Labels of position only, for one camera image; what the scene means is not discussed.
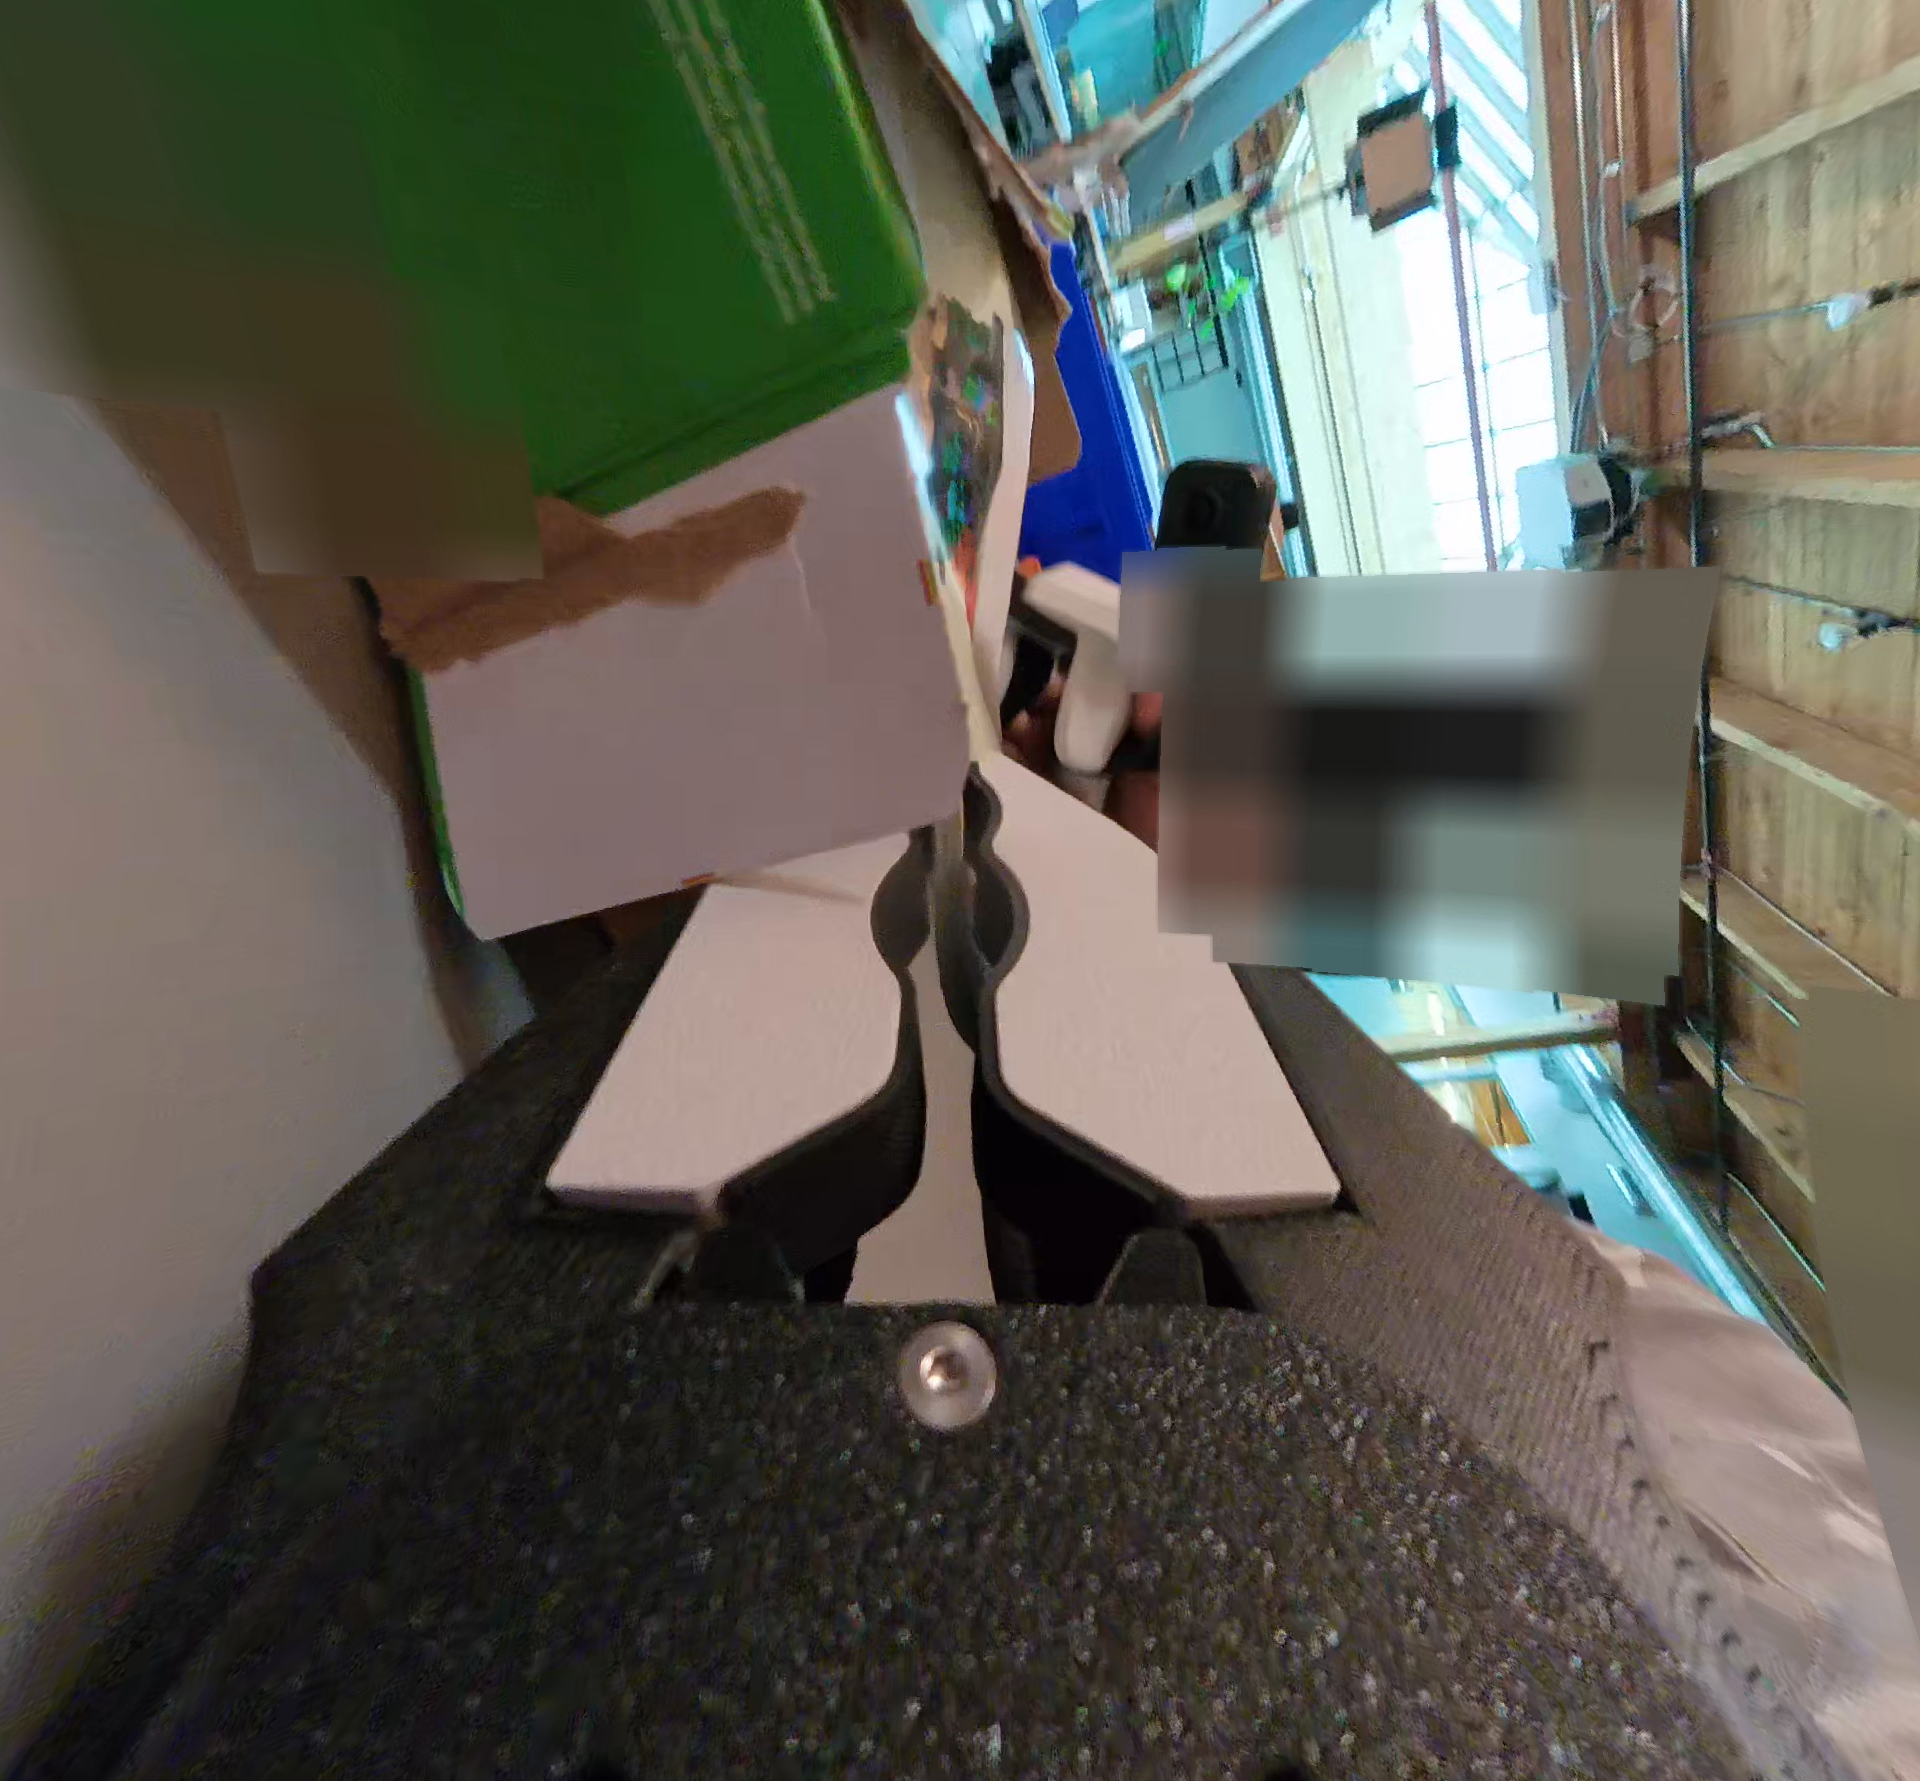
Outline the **green toy set box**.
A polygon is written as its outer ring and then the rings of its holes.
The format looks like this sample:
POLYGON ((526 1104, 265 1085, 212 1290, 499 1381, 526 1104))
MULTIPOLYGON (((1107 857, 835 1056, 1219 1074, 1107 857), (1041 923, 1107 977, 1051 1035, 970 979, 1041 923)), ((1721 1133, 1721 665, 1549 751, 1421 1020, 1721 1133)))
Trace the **green toy set box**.
POLYGON ((706 601, 798 497, 656 537, 604 522, 902 388, 938 295, 1019 329, 1032 448, 1064 425, 1041 466, 1074 459, 1046 204, 906 0, 368 2, 394 264, 532 493, 532 551, 371 581, 407 670, 706 601))

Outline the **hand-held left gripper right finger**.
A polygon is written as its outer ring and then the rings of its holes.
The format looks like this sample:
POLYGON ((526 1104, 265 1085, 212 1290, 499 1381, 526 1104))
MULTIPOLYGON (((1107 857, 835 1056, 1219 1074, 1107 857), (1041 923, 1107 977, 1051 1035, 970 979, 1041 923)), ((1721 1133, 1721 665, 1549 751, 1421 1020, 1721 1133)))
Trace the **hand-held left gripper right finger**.
POLYGON ((1140 1232, 1332 1210, 1241 982, 1161 928, 1153 849, 1018 762, 965 798, 973 1171, 1000 1299, 1090 1302, 1140 1232))

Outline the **person's right hand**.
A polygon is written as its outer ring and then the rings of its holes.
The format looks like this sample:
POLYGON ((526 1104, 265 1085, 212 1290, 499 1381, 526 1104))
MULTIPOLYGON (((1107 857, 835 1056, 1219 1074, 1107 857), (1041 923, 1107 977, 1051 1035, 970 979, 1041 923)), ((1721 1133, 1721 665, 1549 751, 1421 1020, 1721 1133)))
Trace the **person's right hand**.
POLYGON ((1132 697, 1127 733, 1107 768, 1103 815, 1147 848, 1159 845, 1161 831, 1161 709, 1164 695, 1142 691, 1132 697))

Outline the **blue plastic object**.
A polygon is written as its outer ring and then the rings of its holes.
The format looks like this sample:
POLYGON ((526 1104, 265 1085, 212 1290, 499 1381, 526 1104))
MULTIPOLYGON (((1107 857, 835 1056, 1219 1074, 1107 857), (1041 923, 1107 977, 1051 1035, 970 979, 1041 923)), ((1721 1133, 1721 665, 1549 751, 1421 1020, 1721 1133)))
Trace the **blue plastic object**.
POLYGON ((1156 504, 1121 393, 1121 378, 1079 280, 1074 244, 1058 240, 1051 274, 1068 312, 1055 352, 1079 434, 1074 467, 1039 479, 1030 462, 1019 556, 1045 568, 1076 564, 1114 582, 1123 559, 1156 541, 1156 504))

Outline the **white cardboard sleeve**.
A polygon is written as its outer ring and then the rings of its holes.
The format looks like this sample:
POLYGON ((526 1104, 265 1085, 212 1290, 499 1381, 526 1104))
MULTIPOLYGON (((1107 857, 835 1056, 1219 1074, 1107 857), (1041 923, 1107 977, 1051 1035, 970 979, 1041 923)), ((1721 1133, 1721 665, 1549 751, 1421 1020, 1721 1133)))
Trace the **white cardboard sleeve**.
POLYGON ((929 434, 882 388, 613 514, 626 540, 800 499, 701 603, 632 597, 407 670, 441 881, 486 940, 959 809, 965 620, 938 556, 929 434))

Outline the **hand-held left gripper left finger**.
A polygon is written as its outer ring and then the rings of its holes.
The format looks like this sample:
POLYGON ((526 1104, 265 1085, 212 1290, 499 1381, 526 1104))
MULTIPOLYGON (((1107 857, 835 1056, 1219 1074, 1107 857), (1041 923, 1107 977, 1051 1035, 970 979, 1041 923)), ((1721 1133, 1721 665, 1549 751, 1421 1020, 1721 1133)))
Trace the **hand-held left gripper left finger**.
POLYGON ((931 849, 886 836, 707 885, 547 1168, 558 1217, 756 1234, 806 1299, 845 1300, 925 1159, 931 849))

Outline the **person's grey printed sweater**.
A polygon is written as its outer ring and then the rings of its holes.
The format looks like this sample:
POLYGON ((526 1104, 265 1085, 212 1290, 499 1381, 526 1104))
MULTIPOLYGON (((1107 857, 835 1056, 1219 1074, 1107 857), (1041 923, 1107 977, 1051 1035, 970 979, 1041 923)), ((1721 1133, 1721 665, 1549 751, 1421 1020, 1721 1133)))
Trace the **person's grey printed sweater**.
POLYGON ((1918 1649, 1850 1409, 1768 1326, 1663 1257, 1573 1222, 1621 1284, 1655 1482, 1760 1671, 1840 1776, 1918 1775, 1918 1649))

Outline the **white ceiling motor unit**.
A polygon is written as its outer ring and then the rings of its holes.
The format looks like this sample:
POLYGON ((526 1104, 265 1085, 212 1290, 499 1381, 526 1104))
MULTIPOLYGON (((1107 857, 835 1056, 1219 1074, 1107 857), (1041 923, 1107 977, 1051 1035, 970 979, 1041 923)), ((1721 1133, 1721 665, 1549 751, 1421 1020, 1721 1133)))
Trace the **white ceiling motor unit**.
POLYGON ((1644 479, 1608 451, 1555 456, 1518 472, 1522 568, 1610 567, 1639 526, 1644 479))

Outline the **black framed window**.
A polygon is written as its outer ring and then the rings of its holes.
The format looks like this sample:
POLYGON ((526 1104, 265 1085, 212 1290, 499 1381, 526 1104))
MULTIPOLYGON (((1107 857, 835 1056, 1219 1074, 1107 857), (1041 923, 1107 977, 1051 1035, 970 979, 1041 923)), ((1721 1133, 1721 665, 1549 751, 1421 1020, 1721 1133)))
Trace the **black framed window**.
POLYGON ((1216 312, 1158 329, 1144 359, 1158 396, 1187 392, 1219 378, 1243 385, 1234 323, 1216 312))

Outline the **brown square light panel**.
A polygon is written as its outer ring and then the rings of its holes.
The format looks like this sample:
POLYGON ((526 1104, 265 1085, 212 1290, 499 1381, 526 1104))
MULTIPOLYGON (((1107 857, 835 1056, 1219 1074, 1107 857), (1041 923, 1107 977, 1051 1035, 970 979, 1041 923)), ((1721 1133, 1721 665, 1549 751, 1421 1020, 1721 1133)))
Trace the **brown square light panel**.
POLYGON ((1359 116, 1342 193, 1373 234, 1437 205, 1441 178, 1461 164, 1457 106, 1411 88, 1359 116))

